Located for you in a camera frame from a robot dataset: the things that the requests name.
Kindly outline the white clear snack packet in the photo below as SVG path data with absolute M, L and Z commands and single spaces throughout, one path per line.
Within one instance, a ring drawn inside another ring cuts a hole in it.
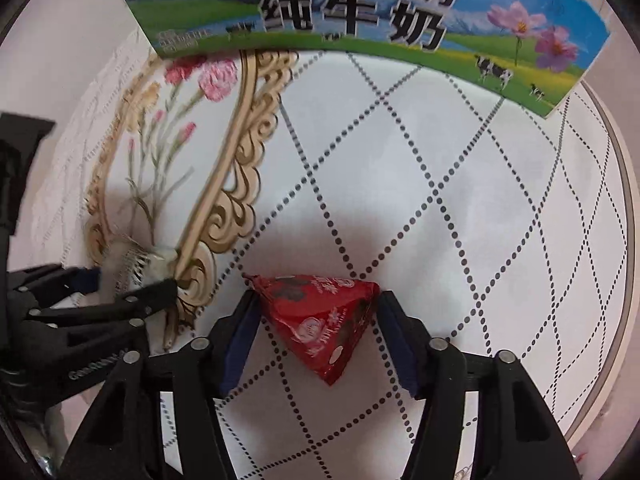
M 100 266 L 99 296 L 111 300 L 172 278 L 177 258 L 174 248 L 145 248 L 130 238 L 116 238 Z

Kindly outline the red snack packet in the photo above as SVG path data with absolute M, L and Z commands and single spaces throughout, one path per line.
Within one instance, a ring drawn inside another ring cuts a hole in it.
M 340 378 L 378 305 L 378 284 L 352 278 L 249 275 L 262 314 L 327 385 Z

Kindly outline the white diamond pattern quilt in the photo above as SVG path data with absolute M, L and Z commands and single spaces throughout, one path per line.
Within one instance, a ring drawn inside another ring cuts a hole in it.
M 460 350 L 512 351 L 570 443 L 603 404 L 632 311 L 634 206 L 599 102 L 547 118 L 467 82 L 345 53 L 243 54 L 219 101 L 146 39 L 114 53 L 32 202 L 32 258 L 130 235 L 191 257 L 205 335 L 248 274 L 374 281 Z

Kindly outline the cardboard milk box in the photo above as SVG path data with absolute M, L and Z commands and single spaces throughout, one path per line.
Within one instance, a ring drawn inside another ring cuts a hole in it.
M 393 58 L 547 116 L 610 32 L 586 0 L 125 0 L 165 58 L 234 49 Z

